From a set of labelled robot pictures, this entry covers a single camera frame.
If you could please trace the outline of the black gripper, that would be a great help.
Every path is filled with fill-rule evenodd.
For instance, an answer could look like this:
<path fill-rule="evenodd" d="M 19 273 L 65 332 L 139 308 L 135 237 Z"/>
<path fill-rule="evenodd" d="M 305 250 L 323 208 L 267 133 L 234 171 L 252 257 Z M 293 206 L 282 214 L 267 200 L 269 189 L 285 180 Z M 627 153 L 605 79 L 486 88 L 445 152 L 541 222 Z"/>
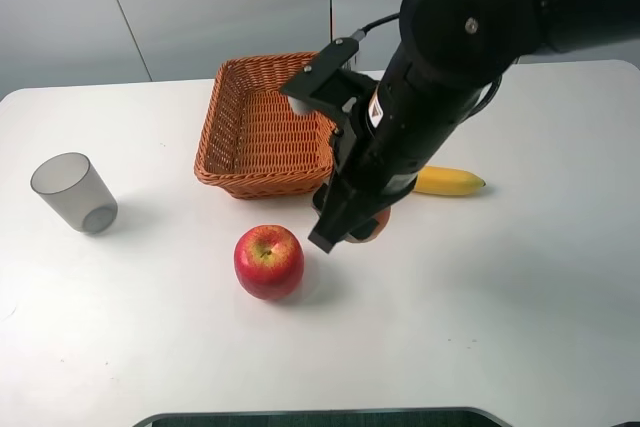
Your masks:
<path fill-rule="evenodd" d="M 448 96 L 314 96 L 333 121 L 334 167 L 312 197 L 318 214 L 308 239 L 325 253 L 373 233 L 373 216 L 409 193 L 420 168 L 450 136 Z"/>

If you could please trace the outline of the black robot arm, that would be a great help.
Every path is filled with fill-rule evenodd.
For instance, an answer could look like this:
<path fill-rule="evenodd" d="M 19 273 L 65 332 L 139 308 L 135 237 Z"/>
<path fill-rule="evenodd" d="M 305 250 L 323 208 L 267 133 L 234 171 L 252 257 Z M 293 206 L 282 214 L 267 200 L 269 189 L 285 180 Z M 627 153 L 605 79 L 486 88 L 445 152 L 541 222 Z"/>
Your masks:
<path fill-rule="evenodd" d="M 309 236 L 324 251 L 406 196 L 518 58 L 636 38 L 639 0 L 402 0 L 398 27 L 382 78 L 362 93 L 339 58 L 304 71 L 336 125 L 334 170 Z"/>

